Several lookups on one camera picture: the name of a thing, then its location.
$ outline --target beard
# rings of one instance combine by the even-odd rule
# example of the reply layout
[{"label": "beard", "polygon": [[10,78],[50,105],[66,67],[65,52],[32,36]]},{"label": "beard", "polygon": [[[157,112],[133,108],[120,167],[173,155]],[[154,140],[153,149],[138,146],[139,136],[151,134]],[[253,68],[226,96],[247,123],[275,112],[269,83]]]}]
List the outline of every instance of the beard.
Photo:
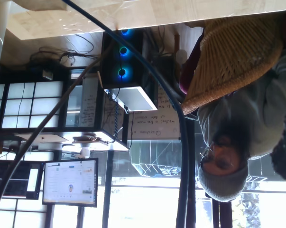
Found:
[{"label": "beard", "polygon": [[[231,143],[228,145],[220,143],[220,138],[227,136]],[[242,162],[249,159],[250,133],[249,124],[238,119],[224,119],[218,125],[216,133],[212,139],[213,143],[218,146],[234,147],[239,153]]]}]

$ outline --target monitor screen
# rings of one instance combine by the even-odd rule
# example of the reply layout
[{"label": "monitor screen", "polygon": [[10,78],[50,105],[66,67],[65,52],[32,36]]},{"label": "monitor screen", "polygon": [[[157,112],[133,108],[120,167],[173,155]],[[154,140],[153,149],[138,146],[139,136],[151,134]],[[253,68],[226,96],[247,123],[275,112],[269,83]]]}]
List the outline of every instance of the monitor screen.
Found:
[{"label": "monitor screen", "polygon": [[96,207],[98,159],[47,162],[43,204]]}]

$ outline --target computer monitor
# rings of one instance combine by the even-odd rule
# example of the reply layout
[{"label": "computer monitor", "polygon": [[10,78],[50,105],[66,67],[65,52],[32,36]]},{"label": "computer monitor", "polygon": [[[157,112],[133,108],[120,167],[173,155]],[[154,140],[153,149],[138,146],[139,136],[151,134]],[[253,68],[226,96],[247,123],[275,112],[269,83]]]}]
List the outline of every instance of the computer monitor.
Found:
[{"label": "computer monitor", "polygon": [[96,207],[98,159],[46,162],[43,204]]},{"label": "computer monitor", "polygon": [[[0,184],[13,161],[0,160]],[[3,198],[38,200],[45,162],[21,161],[10,178]]]}]

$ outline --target gray sweater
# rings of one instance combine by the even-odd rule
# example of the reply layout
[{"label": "gray sweater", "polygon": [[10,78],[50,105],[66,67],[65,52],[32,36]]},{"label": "gray sweater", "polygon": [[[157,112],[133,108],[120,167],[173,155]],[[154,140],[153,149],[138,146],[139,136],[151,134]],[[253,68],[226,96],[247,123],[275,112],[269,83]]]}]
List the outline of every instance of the gray sweater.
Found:
[{"label": "gray sweater", "polygon": [[249,126],[251,159],[272,152],[283,132],[286,115],[286,49],[264,76],[235,93],[198,110],[199,123],[207,145],[223,118],[241,119]]}]

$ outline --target knit hat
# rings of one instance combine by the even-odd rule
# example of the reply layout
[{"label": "knit hat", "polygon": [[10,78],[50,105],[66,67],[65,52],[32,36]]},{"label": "knit hat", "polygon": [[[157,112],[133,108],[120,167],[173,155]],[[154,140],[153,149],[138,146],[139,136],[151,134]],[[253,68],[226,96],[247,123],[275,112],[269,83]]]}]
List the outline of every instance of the knit hat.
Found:
[{"label": "knit hat", "polygon": [[199,167],[198,175],[200,184],[210,197],[220,202],[229,202],[241,194],[248,176],[248,167],[225,176],[210,174]]}]

